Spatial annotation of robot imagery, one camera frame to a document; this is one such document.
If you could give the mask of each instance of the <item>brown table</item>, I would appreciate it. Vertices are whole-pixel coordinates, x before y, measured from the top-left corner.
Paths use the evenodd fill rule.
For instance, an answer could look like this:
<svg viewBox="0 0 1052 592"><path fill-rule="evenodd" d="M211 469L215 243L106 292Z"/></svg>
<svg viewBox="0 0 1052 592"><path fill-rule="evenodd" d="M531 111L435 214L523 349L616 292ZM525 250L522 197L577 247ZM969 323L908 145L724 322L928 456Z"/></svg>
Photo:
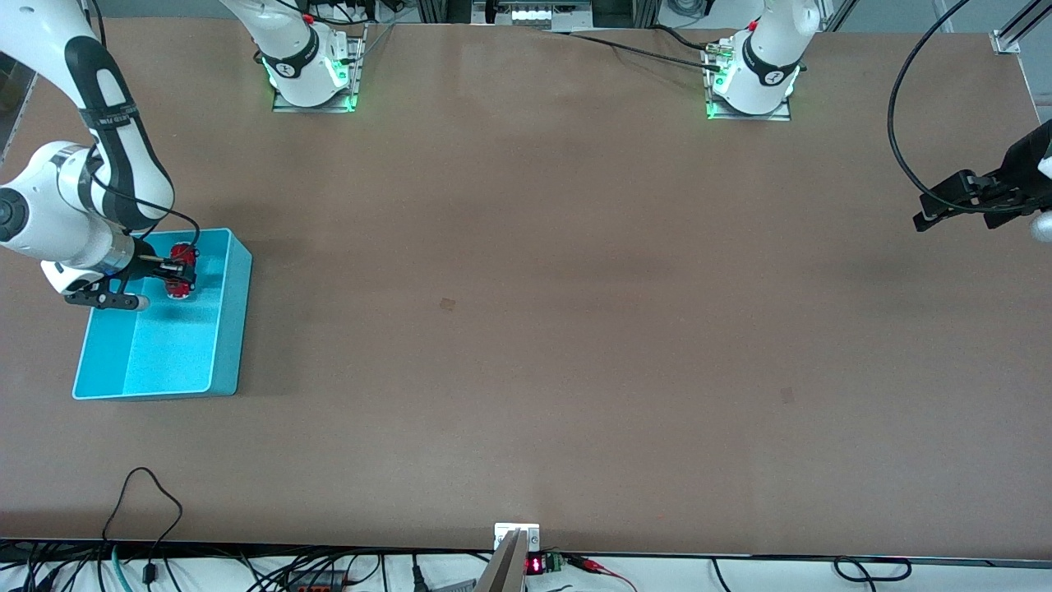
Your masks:
<svg viewBox="0 0 1052 592"><path fill-rule="evenodd" d="M241 388L74 402L86 311L0 252L0 534L97 536L146 465L182 539L1052 556L1052 251L913 231L884 125L915 37L820 35L784 124L479 26L397 28L355 115L276 115L237 22L107 29L178 205L255 254ZM930 182L1035 122L982 36L936 37L899 107ZM4 178L60 138L41 84ZM127 503L117 536L170 520Z"/></svg>

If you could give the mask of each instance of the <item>metal bracket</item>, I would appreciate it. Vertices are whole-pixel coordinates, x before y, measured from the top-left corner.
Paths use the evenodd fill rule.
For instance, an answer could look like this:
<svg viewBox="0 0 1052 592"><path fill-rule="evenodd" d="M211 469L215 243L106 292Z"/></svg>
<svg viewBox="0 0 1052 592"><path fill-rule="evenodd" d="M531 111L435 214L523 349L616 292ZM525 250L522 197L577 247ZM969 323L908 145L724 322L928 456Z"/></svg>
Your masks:
<svg viewBox="0 0 1052 592"><path fill-rule="evenodd" d="M1019 40L1049 15L1052 15L1052 0L1031 0L1005 26L990 34L993 50L997 54L1018 54Z"/></svg>
<svg viewBox="0 0 1052 592"><path fill-rule="evenodd" d="M7 157L7 148L11 147L11 142L15 139L15 131L18 131L18 124L22 122L22 117L28 108L29 97L33 95L33 88L37 85L38 79L36 72L14 60L11 60L14 62L13 64L8 64L7 60L11 58L0 55L0 65L11 66L11 76L8 76L6 83L0 81L0 91L5 97L19 98L11 109L6 109L6 113L2 113L4 109L0 109L0 166L3 166L4 159Z"/></svg>
<svg viewBox="0 0 1052 592"><path fill-rule="evenodd" d="M1012 41L1006 44L999 28L993 29L993 33L990 34L990 44L993 45L993 53L997 55L1007 56L1019 53L1019 43Z"/></svg>
<svg viewBox="0 0 1052 592"><path fill-rule="evenodd" d="M858 5L858 0L844 0L839 8L836 8L832 14L829 15L828 19L823 20L822 30L825 33L835 33L844 26L844 21L851 16L851 12L855 9Z"/></svg>
<svg viewBox="0 0 1052 592"><path fill-rule="evenodd" d="M501 546L501 543L509 531L517 530L526 531L526 540L529 543L530 552L541 550L541 525L524 523L497 523L493 525L493 549Z"/></svg>

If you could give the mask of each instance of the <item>red object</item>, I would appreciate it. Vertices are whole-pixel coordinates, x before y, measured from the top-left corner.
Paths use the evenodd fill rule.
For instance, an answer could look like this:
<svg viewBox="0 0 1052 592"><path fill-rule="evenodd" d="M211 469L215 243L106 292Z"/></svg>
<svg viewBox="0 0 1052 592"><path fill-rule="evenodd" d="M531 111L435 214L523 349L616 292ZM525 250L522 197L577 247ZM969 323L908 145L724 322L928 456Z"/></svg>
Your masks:
<svg viewBox="0 0 1052 592"><path fill-rule="evenodd" d="M171 245L168 258L183 264L196 265L197 249L185 242L179 242ZM164 282L164 289L168 292L169 299L177 301L182 301L190 294L190 284L188 281L166 280Z"/></svg>
<svg viewBox="0 0 1052 592"><path fill-rule="evenodd" d="M545 560L543 555L534 555L526 558L526 575L541 575L545 573Z"/></svg>

